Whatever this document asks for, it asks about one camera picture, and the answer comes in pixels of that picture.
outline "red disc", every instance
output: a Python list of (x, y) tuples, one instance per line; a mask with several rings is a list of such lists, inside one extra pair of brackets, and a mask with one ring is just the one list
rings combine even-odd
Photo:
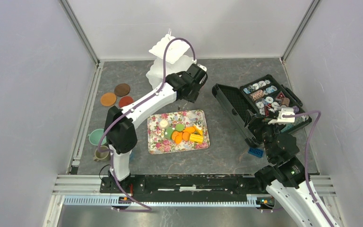
[(130, 105), (132, 103), (134, 103), (133, 98), (130, 97), (130, 96), (125, 96), (125, 97), (123, 97), (123, 98), (120, 99), (120, 101), (119, 101), (119, 107), (122, 108), (122, 107), (125, 107), (127, 105)]

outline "yellow food item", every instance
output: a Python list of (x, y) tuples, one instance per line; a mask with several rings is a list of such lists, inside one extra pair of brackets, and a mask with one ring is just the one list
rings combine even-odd
[(194, 130), (201, 136), (204, 136), (204, 133), (202, 132), (202, 127), (199, 125), (194, 125)]
[(174, 140), (174, 142), (179, 144), (179, 143), (182, 142), (182, 140), (183, 140), (183, 133), (178, 133), (175, 140)]
[(183, 132), (188, 132), (190, 134), (195, 133), (195, 128), (194, 127), (187, 127), (183, 130)]
[(200, 135), (196, 135), (196, 134), (191, 134), (190, 135), (190, 141), (197, 142), (197, 143), (202, 143), (202, 142), (204, 142), (204, 137), (200, 136)]
[(173, 133), (172, 133), (172, 136), (171, 136), (171, 138), (172, 138), (172, 140), (173, 141), (176, 141), (176, 136), (179, 134), (179, 132), (178, 131), (173, 131)]
[(189, 139), (190, 139), (190, 133), (188, 133), (188, 132), (183, 132), (183, 140), (184, 141), (189, 141)]

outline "black linear rail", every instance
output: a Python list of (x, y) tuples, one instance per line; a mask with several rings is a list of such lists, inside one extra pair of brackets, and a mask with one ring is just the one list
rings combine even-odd
[[(267, 194), (251, 175), (131, 175), (121, 185), (143, 202), (247, 201), (247, 194)], [(112, 177), (104, 177), (100, 193), (121, 192)]]

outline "blue block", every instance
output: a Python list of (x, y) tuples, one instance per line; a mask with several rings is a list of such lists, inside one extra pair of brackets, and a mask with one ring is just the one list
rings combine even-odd
[(261, 149), (258, 149), (258, 148), (250, 148), (250, 149), (248, 149), (248, 153), (253, 155), (253, 156), (262, 158), (262, 155), (264, 154), (264, 151), (261, 150)]

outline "white wall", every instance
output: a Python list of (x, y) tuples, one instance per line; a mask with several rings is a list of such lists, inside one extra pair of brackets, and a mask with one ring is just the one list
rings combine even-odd
[(172, 29), (200, 58), (280, 57), (311, 0), (69, 0), (101, 59), (153, 59)]
[(287, 59), (294, 91), (322, 117), (312, 145), (348, 226), (363, 226), (363, 1), (322, 1)]
[(0, 227), (42, 225), (93, 70), (59, 1), (0, 1)]

